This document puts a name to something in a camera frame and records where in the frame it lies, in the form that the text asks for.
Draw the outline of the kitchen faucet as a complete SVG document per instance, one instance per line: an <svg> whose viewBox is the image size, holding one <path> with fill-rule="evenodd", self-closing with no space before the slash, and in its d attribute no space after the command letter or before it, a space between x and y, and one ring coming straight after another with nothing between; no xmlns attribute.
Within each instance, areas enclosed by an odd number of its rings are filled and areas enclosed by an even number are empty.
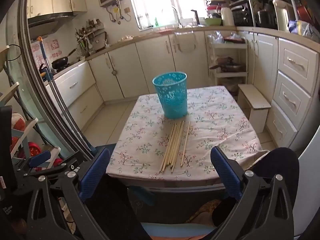
<svg viewBox="0 0 320 240"><path fill-rule="evenodd" d="M176 21L178 23L178 28L180 28L180 29L183 28L183 26L181 24L181 21L180 21L180 17L179 17L178 12L177 12L177 9L173 5L171 7L172 7L172 9L174 11L175 18L176 18Z"/></svg>

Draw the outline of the floral tablecloth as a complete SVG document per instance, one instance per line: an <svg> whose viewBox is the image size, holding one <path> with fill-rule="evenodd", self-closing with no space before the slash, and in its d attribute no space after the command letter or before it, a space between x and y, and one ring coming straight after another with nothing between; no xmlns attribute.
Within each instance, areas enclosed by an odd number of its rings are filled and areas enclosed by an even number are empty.
<svg viewBox="0 0 320 240"><path fill-rule="evenodd" d="M243 168L265 154L249 120L223 86L188 90L188 113L181 119L165 117L156 94L140 96L111 155L107 174L133 180L197 181L216 179L210 152L219 146L227 158ZM174 123L185 121L174 171L159 172ZM180 167L184 140L189 137Z"/></svg>

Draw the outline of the small white wooden stool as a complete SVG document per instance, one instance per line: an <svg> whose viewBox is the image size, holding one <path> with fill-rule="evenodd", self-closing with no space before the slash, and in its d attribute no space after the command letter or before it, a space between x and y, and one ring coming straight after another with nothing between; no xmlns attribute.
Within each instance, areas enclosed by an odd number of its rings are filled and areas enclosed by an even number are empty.
<svg viewBox="0 0 320 240"><path fill-rule="evenodd" d="M241 109L249 109L249 122L255 132L262 133L266 124L270 103L253 85L238 84L237 103Z"/></svg>

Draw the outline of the teal perforated plastic basket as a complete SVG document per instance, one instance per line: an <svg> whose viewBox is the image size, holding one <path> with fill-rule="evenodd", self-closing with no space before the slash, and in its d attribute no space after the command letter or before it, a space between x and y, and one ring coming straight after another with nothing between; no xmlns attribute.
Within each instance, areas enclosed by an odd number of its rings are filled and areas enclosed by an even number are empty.
<svg viewBox="0 0 320 240"><path fill-rule="evenodd" d="M187 74L167 72L153 78L163 112L168 119L179 119L187 115Z"/></svg>

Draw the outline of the pan on rack shelf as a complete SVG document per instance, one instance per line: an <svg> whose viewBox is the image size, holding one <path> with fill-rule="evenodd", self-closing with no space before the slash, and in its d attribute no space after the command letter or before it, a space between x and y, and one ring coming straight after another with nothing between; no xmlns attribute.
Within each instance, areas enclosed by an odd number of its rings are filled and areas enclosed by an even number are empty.
<svg viewBox="0 0 320 240"><path fill-rule="evenodd" d="M216 65L210 66L210 70L220 68L224 73L237 73L244 72L246 70L246 66L244 64L234 62L231 57L222 57L216 60Z"/></svg>

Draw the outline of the white storage rack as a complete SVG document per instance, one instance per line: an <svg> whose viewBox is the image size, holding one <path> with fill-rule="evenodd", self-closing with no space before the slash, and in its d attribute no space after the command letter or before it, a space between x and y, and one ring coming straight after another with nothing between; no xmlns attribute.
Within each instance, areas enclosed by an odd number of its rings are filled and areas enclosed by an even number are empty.
<svg viewBox="0 0 320 240"><path fill-rule="evenodd" d="M207 31L210 83L226 87L248 81L248 42L235 32Z"/></svg>

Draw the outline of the black frying pan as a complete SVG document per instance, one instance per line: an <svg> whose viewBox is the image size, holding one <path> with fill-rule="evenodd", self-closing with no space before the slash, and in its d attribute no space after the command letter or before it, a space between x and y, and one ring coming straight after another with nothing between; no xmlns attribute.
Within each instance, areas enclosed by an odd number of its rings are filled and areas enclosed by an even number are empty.
<svg viewBox="0 0 320 240"><path fill-rule="evenodd" d="M61 57L55 61L52 62L52 68L54 70L60 70L67 66L68 64L68 58L76 51L76 48L74 48L67 56Z"/></svg>

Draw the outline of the green bowl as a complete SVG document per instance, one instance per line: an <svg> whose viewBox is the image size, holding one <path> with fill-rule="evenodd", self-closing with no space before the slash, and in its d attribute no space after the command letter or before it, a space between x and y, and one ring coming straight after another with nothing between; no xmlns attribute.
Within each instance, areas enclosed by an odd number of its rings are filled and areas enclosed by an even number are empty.
<svg viewBox="0 0 320 240"><path fill-rule="evenodd" d="M222 23L221 18L205 18L204 19L206 26L220 26Z"/></svg>

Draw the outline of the range hood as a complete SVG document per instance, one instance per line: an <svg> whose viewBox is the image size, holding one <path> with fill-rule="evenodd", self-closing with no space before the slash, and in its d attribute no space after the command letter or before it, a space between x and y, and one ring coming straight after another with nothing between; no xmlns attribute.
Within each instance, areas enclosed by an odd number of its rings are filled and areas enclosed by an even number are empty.
<svg viewBox="0 0 320 240"><path fill-rule="evenodd" d="M37 40L57 32L65 23L75 18L73 12L60 12L28 18L28 28L31 40Z"/></svg>

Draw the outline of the black toaster oven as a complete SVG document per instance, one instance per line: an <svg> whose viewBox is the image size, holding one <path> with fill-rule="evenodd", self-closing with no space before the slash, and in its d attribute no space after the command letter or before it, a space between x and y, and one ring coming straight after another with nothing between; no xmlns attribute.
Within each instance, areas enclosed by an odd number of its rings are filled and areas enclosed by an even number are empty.
<svg viewBox="0 0 320 240"><path fill-rule="evenodd" d="M231 8L234 24L240 27L250 27L253 25L251 13L244 5L237 5Z"/></svg>

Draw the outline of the white thermos jug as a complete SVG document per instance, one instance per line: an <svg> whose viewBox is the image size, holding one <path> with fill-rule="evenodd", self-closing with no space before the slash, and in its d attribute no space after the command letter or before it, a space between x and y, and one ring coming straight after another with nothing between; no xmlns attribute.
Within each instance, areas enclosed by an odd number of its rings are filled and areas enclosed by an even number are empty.
<svg viewBox="0 0 320 240"><path fill-rule="evenodd" d="M223 26L235 26L232 10L228 7L222 7L221 18Z"/></svg>

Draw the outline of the white electric kettle pot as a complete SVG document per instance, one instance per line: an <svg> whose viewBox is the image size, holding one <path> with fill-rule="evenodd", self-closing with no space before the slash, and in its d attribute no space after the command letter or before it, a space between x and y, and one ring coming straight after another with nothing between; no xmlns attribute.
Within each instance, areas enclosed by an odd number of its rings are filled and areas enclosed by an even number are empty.
<svg viewBox="0 0 320 240"><path fill-rule="evenodd" d="M293 6L283 0L272 1L277 18L278 30L289 32L289 23L295 21Z"/></svg>

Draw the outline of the wall utensil rack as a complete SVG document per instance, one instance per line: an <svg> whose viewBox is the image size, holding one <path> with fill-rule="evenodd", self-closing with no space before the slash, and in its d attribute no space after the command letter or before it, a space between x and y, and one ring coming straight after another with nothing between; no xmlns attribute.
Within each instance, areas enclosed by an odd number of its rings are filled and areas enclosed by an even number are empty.
<svg viewBox="0 0 320 240"><path fill-rule="evenodd" d="M86 26L75 30L77 52L84 57L91 56L107 45L107 32L103 22L92 19L86 22Z"/></svg>

